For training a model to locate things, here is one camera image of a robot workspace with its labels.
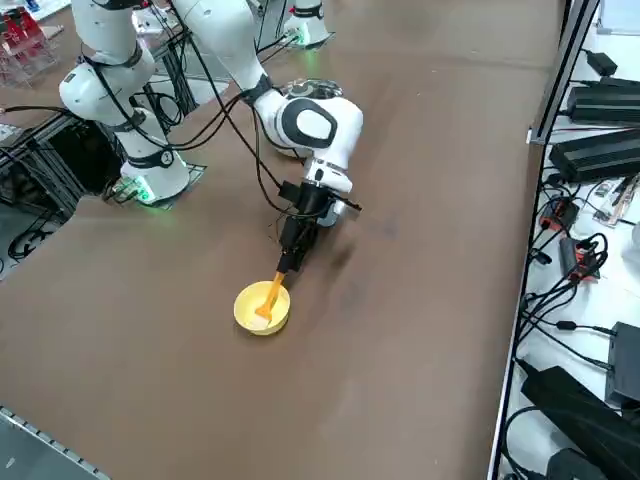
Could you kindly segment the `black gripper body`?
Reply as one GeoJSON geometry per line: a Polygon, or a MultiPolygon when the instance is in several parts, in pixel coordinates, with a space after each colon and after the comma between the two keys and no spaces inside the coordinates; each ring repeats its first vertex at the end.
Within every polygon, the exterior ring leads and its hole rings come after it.
{"type": "Polygon", "coordinates": [[[328,188],[311,183],[296,185],[293,203],[297,213],[292,219],[296,225],[333,225],[334,218],[331,213],[333,200],[328,188]]]}

